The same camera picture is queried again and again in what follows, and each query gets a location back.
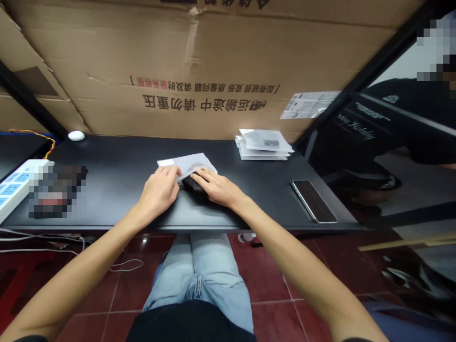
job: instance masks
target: black t-shirt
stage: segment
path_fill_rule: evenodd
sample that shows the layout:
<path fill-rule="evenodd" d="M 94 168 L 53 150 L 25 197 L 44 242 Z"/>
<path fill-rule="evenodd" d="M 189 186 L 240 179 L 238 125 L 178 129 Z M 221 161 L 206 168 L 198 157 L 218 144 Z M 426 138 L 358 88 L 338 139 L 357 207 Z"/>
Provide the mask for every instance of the black t-shirt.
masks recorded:
<path fill-rule="evenodd" d="M 422 164 L 456 163 L 456 100 L 448 82 L 392 79 L 354 94 L 318 133 L 315 153 L 342 168 L 407 146 Z"/>
<path fill-rule="evenodd" d="M 229 341 L 253 342 L 257 338 L 231 323 L 216 306 L 199 300 L 162 306 L 139 314 L 127 342 Z M 15 342 L 47 342 L 42 336 L 28 336 Z M 352 338 L 345 342 L 369 342 Z"/>

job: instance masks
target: left hand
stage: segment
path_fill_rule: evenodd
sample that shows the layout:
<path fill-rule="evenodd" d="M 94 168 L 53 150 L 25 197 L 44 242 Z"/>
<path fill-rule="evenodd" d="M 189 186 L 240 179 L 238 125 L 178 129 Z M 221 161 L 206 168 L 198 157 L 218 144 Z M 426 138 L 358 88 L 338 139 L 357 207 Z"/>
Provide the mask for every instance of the left hand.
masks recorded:
<path fill-rule="evenodd" d="M 135 206 L 136 215 L 142 219 L 142 225 L 147 226 L 174 203 L 179 192 L 176 175 L 182 175 L 176 165 L 159 167 L 146 181 L 143 194 Z"/>

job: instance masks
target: jeans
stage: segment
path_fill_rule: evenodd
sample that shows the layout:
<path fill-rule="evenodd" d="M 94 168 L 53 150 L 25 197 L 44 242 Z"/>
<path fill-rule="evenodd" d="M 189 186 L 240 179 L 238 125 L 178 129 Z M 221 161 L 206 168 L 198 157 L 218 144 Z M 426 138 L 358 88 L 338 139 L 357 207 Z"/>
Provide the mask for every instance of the jeans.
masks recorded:
<path fill-rule="evenodd" d="M 143 312 L 192 299 L 215 305 L 233 324 L 253 333 L 250 297 L 226 234 L 177 235 Z"/>

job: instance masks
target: desk surface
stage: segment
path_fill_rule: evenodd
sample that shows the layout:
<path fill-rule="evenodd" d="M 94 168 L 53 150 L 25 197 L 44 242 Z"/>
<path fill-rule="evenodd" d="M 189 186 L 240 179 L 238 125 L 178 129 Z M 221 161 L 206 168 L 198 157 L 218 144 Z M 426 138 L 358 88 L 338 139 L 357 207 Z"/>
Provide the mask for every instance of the desk surface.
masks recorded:
<path fill-rule="evenodd" d="M 0 135 L 0 181 L 47 145 L 36 135 Z"/>
<path fill-rule="evenodd" d="M 86 185 L 67 218 L 29 219 L 24 200 L 4 221 L 10 229 L 109 229 L 137 202 L 157 160 L 203 152 L 220 174 L 236 183 L 274 220 L 288 230 L 362 229 L 323 180 L 293 153 L 287 161 L 243 161 L 234 141 L 88 136 L 67 140 L 53 152 L 57 165 L 86 166 Z M 311 180 L 338 219 L 314 223 L 294 193 L 292 180 Z M 181 189 L 176 202 L 152 224 L 160 230 L 247 229 L 229 209 L 202 205 Z"/>

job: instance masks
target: hand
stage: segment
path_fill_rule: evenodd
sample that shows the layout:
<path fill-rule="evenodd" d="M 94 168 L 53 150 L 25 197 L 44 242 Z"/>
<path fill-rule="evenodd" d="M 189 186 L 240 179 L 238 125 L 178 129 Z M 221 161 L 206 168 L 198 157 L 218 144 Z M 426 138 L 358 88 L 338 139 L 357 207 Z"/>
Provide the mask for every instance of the hand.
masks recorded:
<path fill-rule="evenodd" d="M 182 175 L 176 165 L 159 167 L 146 181 L 135 206 L 135 214 L 140 217 L 142 225 L 147 226 L 174 203 L 179 192 L 176 175 Z"/>
<path fill-rule="evenodd" d="M 239 203 L 249 200 L 236 184 L 209 169 L 197 170 L 190 176 L 209 196 L 209 200 L 222 206 L 234 209 Z"/>

